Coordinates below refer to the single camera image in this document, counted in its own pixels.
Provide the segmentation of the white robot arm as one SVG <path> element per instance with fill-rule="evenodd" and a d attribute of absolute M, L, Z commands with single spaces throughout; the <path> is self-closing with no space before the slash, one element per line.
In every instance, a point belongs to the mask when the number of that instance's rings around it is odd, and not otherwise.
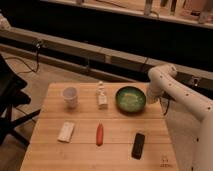
<path fill-rule="evenodd" d="M 213 171 L 213 100 L 176 81 L 176 75 L 173 64 L 152 67 L 148 71 L 147 102 L 155 103 L 166 92 L 201 122 L 192 169 Z"/>

